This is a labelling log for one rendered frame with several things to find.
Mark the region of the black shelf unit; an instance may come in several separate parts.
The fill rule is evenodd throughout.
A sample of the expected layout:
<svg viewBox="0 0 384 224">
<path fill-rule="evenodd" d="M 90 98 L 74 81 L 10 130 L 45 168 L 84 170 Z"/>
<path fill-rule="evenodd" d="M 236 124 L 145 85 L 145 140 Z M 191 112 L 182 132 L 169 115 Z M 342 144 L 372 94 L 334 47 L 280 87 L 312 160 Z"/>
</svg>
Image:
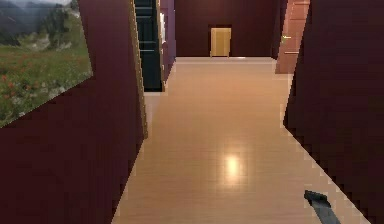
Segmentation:
<svg viewBox="0 0 384 224">
<path fill-rule="evenodd" d="M 143 86 L 145 92 L 163 90 L 156 0 L 134 0 Z"/>
</svg>

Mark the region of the framed landscape picture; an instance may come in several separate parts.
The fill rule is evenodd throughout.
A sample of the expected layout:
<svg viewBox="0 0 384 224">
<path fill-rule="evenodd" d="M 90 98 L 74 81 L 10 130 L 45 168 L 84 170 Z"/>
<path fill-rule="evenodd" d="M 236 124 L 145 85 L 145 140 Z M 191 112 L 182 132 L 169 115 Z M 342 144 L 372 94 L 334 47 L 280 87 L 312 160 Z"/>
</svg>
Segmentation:
<svg viewBox="0 0 384 224">
<path fill-rule="evenodd" d="M 0 128 L 91 76 L 79 0 L 0 0 Z"/>
</svg>

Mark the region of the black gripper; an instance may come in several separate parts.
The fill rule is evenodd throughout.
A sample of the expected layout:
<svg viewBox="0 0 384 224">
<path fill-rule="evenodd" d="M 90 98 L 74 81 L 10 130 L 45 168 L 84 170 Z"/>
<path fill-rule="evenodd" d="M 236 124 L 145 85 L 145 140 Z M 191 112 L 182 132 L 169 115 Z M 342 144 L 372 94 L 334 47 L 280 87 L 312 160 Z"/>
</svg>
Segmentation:
<svg viewBox="0 0 384 224">
<path fill-rule="evenodd" d="M 305 190 L 304 198 L 314 209 L 321 224 L 341 224 L 340 220 L 332 210 L 331 204 L 328 202 L 326 195 L 310 190 Z"/>
</svg>

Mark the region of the brown room door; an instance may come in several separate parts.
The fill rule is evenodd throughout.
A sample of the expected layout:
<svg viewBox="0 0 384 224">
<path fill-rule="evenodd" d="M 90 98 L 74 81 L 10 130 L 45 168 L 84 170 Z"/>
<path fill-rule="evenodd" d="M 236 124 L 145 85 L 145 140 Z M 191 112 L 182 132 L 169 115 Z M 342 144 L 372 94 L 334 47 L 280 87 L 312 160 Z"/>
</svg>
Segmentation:
<svg viewBox="0 0 384 224">
<path fill-rule="evenodd" d="M 293 74 L 295 71 L 309 6 L 310 0 L 287 2 L 282 35 L 292 38 L 280 43 L 276 74 Z"/>
</svg>

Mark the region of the tan wooden room door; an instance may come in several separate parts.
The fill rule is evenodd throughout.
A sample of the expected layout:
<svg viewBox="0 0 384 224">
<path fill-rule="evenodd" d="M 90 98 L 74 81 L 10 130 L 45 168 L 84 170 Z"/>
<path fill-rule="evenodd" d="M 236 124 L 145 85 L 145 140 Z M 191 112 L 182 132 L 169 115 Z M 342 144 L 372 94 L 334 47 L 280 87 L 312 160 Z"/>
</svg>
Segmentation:
<svg viewBox="0 0 384 224">
<path fill-rule="evenodd" d="M 141 57 L 139 49 L 139 39 L 137 33 L 137 21 L 136 21 L 136 12 L 135 12 L 135 1 L 128 0 L 129 6 L 129 20 L 130 20 L 130 32 L 131 40 L 133 47 L 133 59 L 135 64 L 135 73 L 136 73 L 136 82 L 137 82 L 137 92 L 138 100 L 140 105 L 140 115 L 141 115 L 141 126 L 143 132 L 143 139 L 148 138 L 148 129 L 147 129 L 147 117 L 146 117 L 146 107 L 144 102 L 144 86 L 143 86 L 143 77 L 142 77 L 142 68 L 141 68 Z"/>
</svg>

